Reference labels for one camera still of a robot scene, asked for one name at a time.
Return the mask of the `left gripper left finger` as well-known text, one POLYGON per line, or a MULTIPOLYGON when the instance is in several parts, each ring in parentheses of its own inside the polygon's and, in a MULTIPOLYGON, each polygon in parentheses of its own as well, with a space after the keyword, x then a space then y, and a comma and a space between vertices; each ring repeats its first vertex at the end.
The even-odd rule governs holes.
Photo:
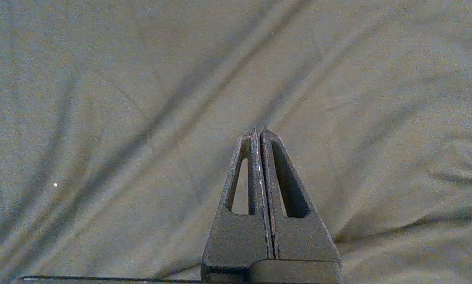
POLYGON ((273 256, 260 148, 255 128, 238 137, 201 259, 204 282, 247 282, 250 267, 273 256), (247 215, 232 211, 243 160, 247 160, 247 215))

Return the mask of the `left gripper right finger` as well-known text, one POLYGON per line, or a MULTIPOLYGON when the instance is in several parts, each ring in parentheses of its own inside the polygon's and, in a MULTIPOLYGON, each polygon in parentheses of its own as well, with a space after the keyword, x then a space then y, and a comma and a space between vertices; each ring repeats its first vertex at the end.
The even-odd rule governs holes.
POLYGON ((322 263, 340 273, 341 258, 326 225, 281 137, 267 128, 261 132, 261 160, 272 257, 322 263))

